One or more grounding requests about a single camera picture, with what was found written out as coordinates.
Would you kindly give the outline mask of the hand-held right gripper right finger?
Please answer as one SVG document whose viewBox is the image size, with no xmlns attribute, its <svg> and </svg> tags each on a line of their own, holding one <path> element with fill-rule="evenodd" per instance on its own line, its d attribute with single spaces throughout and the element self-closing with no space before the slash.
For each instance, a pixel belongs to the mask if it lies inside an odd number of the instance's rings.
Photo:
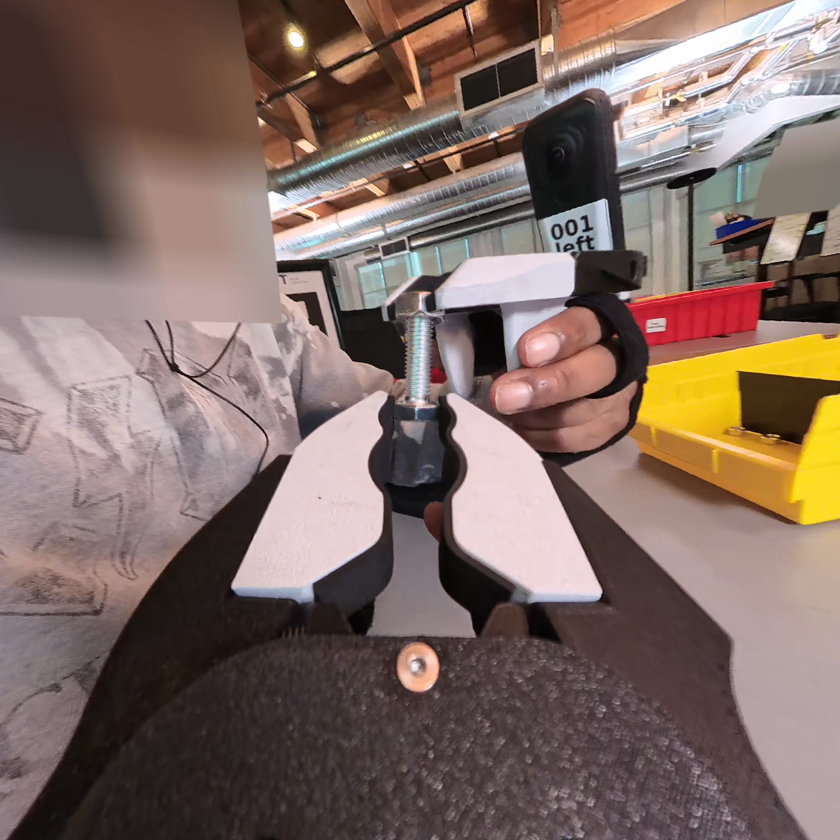
<svg viewBox="0 0 840 840">
<path fill-rule="evenodd" d="M 593 604 L 602 584 L 543 458 L 458 395 L 443 398 L 443 524 L 438 576 L 480 634 L 505 604 Z"/>
</svg>

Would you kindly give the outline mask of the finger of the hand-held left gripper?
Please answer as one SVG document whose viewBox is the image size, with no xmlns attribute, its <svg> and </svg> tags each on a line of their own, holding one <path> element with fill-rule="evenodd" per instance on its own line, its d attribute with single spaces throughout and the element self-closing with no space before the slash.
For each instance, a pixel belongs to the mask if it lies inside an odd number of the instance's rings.
<svg viewBox="0 0 840 840">
<path fill-rule="evenodd" d="M 438 302 L 438 289 L 450 275 L 421 275 L 409 279 L 382 304 L 382 319 L 385 322 L 401 322 L 416 316 L 438 319 L 444 308 Z"/>
<path fill-rule="evenodd" d="M 574 291 L 575 263 L 569 254 L 469 258 L 436 289 L 437 309 L 566 301 Z"/>
</svg>

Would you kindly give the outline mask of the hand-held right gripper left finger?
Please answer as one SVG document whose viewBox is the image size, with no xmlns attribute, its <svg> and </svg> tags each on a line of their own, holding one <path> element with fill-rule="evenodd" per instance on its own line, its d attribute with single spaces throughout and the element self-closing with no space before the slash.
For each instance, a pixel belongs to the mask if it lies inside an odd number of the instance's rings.
<svg viewBox="0 0 840 840">
<path fill-rule="evenodd" d="M 394 567 L 393 403 L 374 392 L 299 444 L 234 575 L 236 596 L 335 607 L 369 633 Z"/>
</svg>

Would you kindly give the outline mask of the silver flange bolt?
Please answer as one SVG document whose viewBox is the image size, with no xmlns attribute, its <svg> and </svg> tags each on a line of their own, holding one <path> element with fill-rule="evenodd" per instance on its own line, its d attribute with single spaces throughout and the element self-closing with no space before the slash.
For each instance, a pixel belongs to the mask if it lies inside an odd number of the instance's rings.
<svg viewBox="0 0 840 840">
<path fill-rule="evenodd" d="M 440 318 L 416 316 L 399 323 L 405 329 L 405 395 L 403 401 L 431 402 L 431 370 L 434 329 L 443 321 Z"/>
</svg>

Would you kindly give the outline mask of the yellow plastic bin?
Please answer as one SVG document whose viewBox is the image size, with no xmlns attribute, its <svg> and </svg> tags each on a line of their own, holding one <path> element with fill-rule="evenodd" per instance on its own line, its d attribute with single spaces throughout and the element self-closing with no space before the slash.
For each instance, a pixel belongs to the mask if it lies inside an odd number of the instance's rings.
<svg viewBox="0 0 840 840">
<path fill-rule="evenodd" d="M 631 436 L 639 450 L 792 522 L 839 518 L 839 396 L 822 399 L 802 444 L 766 446 L 740 426 L 738 372 L 838 381 L 839 338 L 819 334 L 649 368 Z"/>
</svg>

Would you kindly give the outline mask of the person's left hand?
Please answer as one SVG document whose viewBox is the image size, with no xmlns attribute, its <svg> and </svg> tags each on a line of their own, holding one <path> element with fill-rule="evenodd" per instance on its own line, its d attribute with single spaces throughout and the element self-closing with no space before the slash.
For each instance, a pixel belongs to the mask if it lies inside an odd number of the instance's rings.
<svg viewBox="0 0 840 840">
<path fill-rule="evenodd" d="M 631 353 L 608 318 L 571 305 L 520 337 L 490 410 L 542 454 L 585 457 L 634 423 L 646 369 Z"/>
</svg>

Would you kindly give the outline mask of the black partition panel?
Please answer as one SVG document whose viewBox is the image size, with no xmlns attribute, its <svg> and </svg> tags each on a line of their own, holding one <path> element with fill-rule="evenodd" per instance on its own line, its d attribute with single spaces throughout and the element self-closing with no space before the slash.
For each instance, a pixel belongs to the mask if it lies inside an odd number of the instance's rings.
<svg viewBox="0 0 840 840">
<path fill-rule="evenodd" d="M 387 371 L 401 380 L 405 373 L 405 344 L 393 322 L 380 308 L 341 310 L 339 325 L 343 349 L 352 361 Z"/>
</svg>

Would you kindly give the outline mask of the black framed marker board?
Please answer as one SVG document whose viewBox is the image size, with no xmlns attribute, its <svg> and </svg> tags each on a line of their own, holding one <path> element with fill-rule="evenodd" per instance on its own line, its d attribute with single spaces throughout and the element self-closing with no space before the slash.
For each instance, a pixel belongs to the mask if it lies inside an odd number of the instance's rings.
<svg viewBox="0 0 840 840">
<path fill-rule="evenodd" d="M 296 302 L 310 324 L 333 345 L 344 350 L 341 309 L 330 262 L 327 259 L 284 259 L 277 261 L 276 269 L 280 293 Z"/>
</svg>

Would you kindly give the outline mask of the white air vent grille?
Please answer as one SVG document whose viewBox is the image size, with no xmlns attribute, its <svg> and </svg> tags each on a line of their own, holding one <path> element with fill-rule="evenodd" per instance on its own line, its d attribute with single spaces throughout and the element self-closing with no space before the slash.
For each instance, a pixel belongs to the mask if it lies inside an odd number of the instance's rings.
<svg viewBox="0 0 840 840">
<path fill-rule="evenodd" d="M 544 89 L 541 41 L 509 49 L 456 73 L 455 97 L 463 121 L 501 103 Z"/>
</svg>

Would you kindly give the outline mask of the black floor lamp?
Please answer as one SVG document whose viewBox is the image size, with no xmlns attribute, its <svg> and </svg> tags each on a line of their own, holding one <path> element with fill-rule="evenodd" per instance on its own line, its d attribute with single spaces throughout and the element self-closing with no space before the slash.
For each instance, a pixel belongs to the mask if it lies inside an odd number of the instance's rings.
<svg viewBox="0 0 840 840">
<path fill-rule="evenodd" d="M 695 290 L 695 245 L 696 245 L 696 187 L 717 173 L 714 167 L 701 168 L 678 175 L 666 186 L 671 191 L 686 192 L 686 290 Z"/>
</svg>

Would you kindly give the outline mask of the red plastic tote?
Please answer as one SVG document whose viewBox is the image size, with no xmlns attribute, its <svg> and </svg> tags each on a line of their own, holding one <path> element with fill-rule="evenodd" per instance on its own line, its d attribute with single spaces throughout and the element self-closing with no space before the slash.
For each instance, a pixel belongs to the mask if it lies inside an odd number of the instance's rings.
<svg viewBox="0 0 840 840">
<path fill-rule="evenodd" d="M 756 330 L 773 282 L 680 292 L 628 303 L 647 345 L 682 343 Z"/>
</svg>

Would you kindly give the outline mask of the black bin divider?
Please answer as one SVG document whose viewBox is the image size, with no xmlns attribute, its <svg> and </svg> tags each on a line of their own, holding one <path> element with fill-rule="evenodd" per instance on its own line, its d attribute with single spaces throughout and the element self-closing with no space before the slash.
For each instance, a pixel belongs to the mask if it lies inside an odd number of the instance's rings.
<svg viewBox="0 0 840 840">
<path fill-rule="evenodd" d="M 738 372 L 740 428 L 801 445 L 818 403 L 839 394 L 839 381 L 761 372 Z"/>
</svg>

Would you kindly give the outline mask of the silver air duct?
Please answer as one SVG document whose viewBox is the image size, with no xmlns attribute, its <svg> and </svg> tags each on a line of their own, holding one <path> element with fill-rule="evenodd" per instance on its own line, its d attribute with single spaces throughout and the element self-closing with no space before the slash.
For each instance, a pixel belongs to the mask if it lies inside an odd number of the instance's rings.
<svg viewBox="0 0 840 840">
<path fill-rule="evenodd" d="M 615 115 L 627 187 L 721 168 L 787 123 L 838 110 L 838 7 L 785 25 L 745 19 L 654 52 L 611 35 L 542 52 L 544 89 L 463 121 L 455 94 L 269 171 L 272 218 L 303 213 L 397 173 L 519 136 L 540 114 L 591 89 Z"/>
</svg>

